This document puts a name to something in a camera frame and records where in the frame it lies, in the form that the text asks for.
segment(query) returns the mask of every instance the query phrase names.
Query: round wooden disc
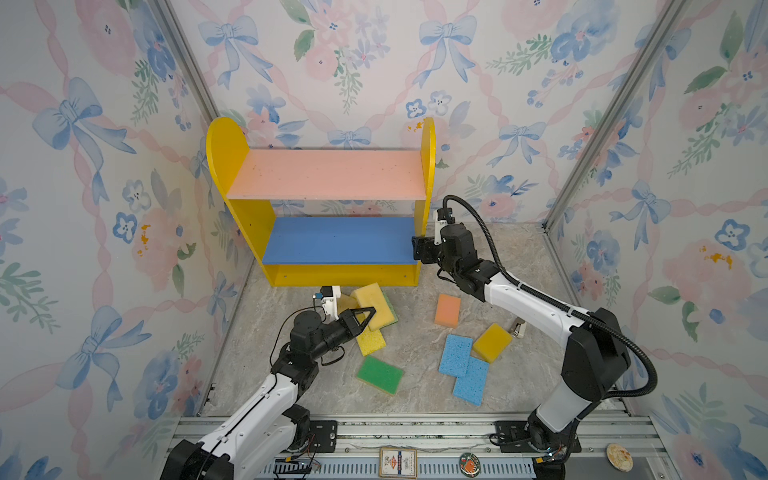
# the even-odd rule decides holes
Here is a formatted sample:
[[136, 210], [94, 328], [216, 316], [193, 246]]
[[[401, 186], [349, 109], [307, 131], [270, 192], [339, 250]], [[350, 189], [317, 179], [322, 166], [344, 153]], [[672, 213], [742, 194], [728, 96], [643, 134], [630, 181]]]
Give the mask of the round wooden disc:
[[632, 469], [634, 464], [632, 462], [632, 455], [630, 455], [626, 448], [617, 443], [611, 443], [605, 452], [608, 455], [608, 460], [614, 467], [622, 472], [629, 472]]

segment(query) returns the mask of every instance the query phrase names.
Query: shelf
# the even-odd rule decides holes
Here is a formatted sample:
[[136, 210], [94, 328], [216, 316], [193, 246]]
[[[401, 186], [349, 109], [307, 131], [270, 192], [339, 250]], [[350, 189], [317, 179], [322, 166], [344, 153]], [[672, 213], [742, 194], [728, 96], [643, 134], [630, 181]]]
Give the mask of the shelf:
[[251, 150], [230, 200], [425, 200], [418, 151]]
[[280, 217], [264, 265], [415, 265], [412, 217]]

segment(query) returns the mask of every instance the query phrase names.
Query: yellow shelf frame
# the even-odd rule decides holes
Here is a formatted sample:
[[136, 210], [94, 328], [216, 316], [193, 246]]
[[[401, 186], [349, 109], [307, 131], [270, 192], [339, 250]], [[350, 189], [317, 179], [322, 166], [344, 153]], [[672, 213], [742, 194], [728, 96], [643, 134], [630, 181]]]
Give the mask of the yellow shelf frame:
[[[425, 235], [429, 222], [429, 206], [435, 183], [435, 150], [435, 122], [426, 118], [421, 147], [426, 200], [415, 202], [413, 221], [416, 236]], [[276, 218], [272, 203], [270, 200], [235, 200], [227, 197], [249, 151], [243, 131], [234, 120], [222, 117], [211, 122], [206, 139], [210, 175], [270, 285], [363, 286], [374, 282], [381, 286], [419, 285], [420, 262], [409, 265], [264, 265], [262, 259]]]

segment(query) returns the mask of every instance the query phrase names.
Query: gray floor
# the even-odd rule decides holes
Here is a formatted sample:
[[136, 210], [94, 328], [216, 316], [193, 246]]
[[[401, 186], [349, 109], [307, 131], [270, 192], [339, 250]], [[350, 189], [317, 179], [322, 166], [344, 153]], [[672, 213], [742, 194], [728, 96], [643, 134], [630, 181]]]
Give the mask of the gray floor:
[[[491, 258], [477, 225], [475, 235], [480, 257]], [[565, 287], [547, 254], [544, 239], [532, 225], [492, 224], [490, 231], [507, 270], [526, 283], [567, 300]], [[320, 373], [299, 404], [316, 414], [366, 412], [525, 412], [535, 408], [556, 385], [562, 365], [562, 349], [546, 335], [529, 327], [491, 364], [482, 405], [476, 407], [452, 395], [455, 379], [438, 372], [445, 337], [449, 333], [477, 339], [492, 323], [509, 329], [514, 316], [481, 303], [439, 280], [437, 266], [422, 267], [419, 286], [390, 287], [385, 292], [399, 322], [382, 333], [387, 347], [373, 353], [377, 359], [405, 371], [397, 394], [387, 395], [356, 378], [362, 355], [350, 343], [346, 356]], [[342, 289], [349, 294], [351, 288]], [[313, 288], [272, 288], [256, 265], [246, 284], [232, 330], [216, 373], [216, 392], [204, 415], [231, 415], [257, 389], [269, 372], [268, 356], [285, 317], [311, 305]], [[462, 299], [458, 328], [434, 324], [438, 295]], [[288, 341], [286, 324], [278, 345]]]

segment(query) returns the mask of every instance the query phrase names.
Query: black mounting plate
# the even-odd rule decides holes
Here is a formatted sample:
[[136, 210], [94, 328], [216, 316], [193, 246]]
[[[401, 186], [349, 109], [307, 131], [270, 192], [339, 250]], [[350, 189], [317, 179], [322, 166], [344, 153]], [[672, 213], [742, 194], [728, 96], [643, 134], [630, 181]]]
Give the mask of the black mounting plate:
[[336, 433], [339, 423], [336, 420], [310, 421], [310, 438], [315, 436], [308, 452], [334, 453], [336, 451]]
[[[496, 433], [514, 439], [525, 439], [528, 437], [528, 433], [525, 431], [526, 424], [528, 424], [528, 422], [525, 420], [498, 420], [494, 422]], [[527, 441], [507, 443], [500, 445], [499, 448], [502, 450], [502, 453], [540, 453]], [[581, 443], [578, 441], [578, 435], [576, 435], [576, 438], [574, 439], [574, 448], [571, 450], [571, 453], [579, 453], [580, 451]]]

